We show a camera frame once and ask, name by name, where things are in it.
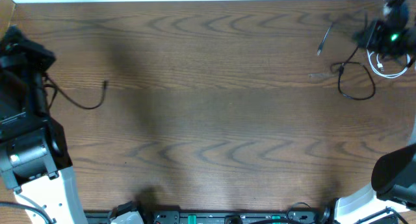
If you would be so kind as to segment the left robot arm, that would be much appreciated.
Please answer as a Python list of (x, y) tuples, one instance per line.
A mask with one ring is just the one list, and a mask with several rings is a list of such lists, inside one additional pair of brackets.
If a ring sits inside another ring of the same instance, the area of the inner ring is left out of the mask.
[(1, 178), (16, 199), (1, 206), (26, 211), (32, 223), (86, 223), (64, 129), (47, 105), (54, 61), (15, 26), (1, 39)]

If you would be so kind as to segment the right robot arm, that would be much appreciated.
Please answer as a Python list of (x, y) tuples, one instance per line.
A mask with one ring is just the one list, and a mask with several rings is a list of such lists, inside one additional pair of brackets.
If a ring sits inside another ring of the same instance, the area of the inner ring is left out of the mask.
[[(406, 55), (405, 70), (415, 67), (415, 27), (405, 28), (374, 20), (354, 35), (357, 45), (369, 53), (398, 57)], [(392, 216), (406, 221), (401, 212), (415, 210), (415, 131), (407, 146), (382, 156), (376, 162), (371, 182), (332, 206), (328, 223), (376, 223)]]

